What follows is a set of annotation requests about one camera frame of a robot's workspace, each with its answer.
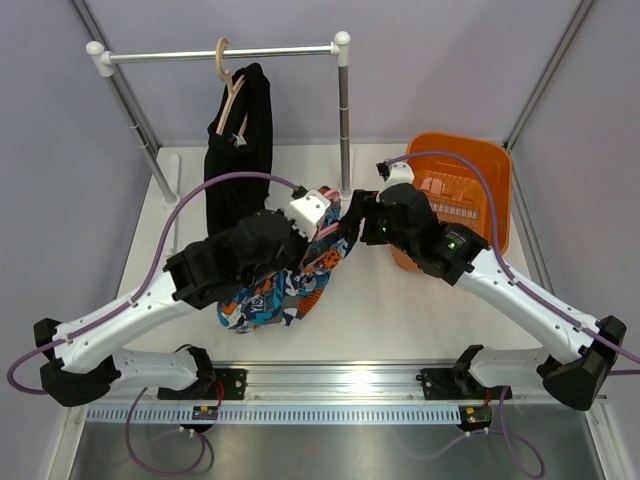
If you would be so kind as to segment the colourful patterned shorts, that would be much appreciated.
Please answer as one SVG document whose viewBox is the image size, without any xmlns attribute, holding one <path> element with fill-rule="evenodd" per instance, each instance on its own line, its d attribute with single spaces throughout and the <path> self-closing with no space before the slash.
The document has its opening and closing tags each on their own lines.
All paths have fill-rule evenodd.
<svg viewBox="0 0 640 480">
<path fill-rule="evenodd" d="M 322 227 L 338 224 L 340 213 L 339 201 L 331 205 Z M 332 271 L 352 248 L 353 245 L 341 238 L 338 229 L 315 241 L 302 270 L 277 272 L 232 299 L 220 302 L 217 305 L 220 324 L 244 334 L 267 325 L 291 326 L 304 319 L 322 297 Z"/>
</svg>

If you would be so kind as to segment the black shorts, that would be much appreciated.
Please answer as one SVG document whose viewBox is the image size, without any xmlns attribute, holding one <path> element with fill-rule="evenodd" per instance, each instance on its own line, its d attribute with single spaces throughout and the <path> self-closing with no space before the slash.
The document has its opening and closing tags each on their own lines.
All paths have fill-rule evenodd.
<svg viewBox="0 0 640 480">
<path fill-rule="evenodd" d="M 221 133 L 217 128 L 222 110 L 207 128 L 208 148 L 204 159 L 205 181 L 234 172 L 270 173 L 273 161 L 271 85 L 258 63 L 237 70 L 233 80 L 244 80 Z M 265 206 L 270 182 L 235 178 L 206 189 L 207 234 L 235 226 Z"/>
</svg>

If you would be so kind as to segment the beige wooden hanger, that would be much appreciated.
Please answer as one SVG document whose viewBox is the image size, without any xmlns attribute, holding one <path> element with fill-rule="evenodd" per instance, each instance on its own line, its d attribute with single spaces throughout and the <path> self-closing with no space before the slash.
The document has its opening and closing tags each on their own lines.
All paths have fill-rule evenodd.
<svg viewBox="0 0 640 480">
<path fill-rule="evenodd" d="M 236 100 L 236 97 L 240 93 L 242 87 L 245 83 L 245 77 L 241 75 L 237 81 L 233 80 L 233 75 L 229 69 L 226 69 L 223 64 L 223 56 L 227 47 L 231 45 L 231 42 L 225 38 L 221 37 L 218 39 L 216 43 L 216 56 L 215 56 L 215 65 L 218 77 L 225 84 L 227 97 L 223 103 L 222 111 L 220 114 L 220 118 L 218 120 L 216 126 L 216 134 L 222 136 L 224 133 L 224 129 L 233 108 L 233 104 Z"/>
</svg>

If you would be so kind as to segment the pink plastic hanger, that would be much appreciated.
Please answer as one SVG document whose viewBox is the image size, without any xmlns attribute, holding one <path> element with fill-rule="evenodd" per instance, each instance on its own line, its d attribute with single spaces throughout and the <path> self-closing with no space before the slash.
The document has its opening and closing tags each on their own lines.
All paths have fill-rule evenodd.
<svg viewBox="0 0 640 480">
<path fill-rule="evenodd" d="M 324 195 L 324 197 L 326 199 L 328 199 L 330 201 L 332 206 L 337 204 L 341 199 L 340 193 L 336 189 L 323 190 L 322 194 Z M 325 238 L 326 236 L 328 236 L 329 234 L 331 234 L 332 232 L 334 232 L 337 229 L 338 229 L 338 224 L 336 222 L 320 228 L 318 230 L 317 235 L 316 235 L 316 240 L 321 240 L 321 239 Z"/>
</svg>

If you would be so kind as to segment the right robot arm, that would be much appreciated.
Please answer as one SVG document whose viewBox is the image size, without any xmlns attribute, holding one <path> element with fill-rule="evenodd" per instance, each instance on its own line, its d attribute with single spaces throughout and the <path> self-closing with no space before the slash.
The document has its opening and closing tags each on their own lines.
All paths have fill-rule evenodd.
<svg viewBox="0 0 640 480">
<path fill-rule="evenodd" d="M 395 247 L 423 273 L 482 299 L 539 342 L 537 349 L 468 348 L 452 375 L 461 395 L 509 386 L 544 390 L 574 410 L 591 408 L 626 335 L 621 320 L 580 312 L 519 276 L 473 230 L 439 221 L 410 183 L 355 191 L 340 230 L 369 246 Z"/>
</svg>

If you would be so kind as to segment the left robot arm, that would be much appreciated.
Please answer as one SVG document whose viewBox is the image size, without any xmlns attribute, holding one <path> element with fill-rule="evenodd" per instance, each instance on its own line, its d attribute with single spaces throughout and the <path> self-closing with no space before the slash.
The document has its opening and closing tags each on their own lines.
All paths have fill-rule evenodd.
<svg viewBox="0 0 640 480">
<path fill-rule="evenodd" d="M 40 369 L 44 392 L 65 407 L 85 405 L 119 389 L 156 388 L 181 399 L 208 396 L 216 373 L 205 349 L 139 352 L 127 344 L 299 266 L 325 215 L 292 208 L 261 210 L 189 244 L 130 296 L 72 322 L 39 321 L 37 340 L 56 343 Z"/>
</svg>

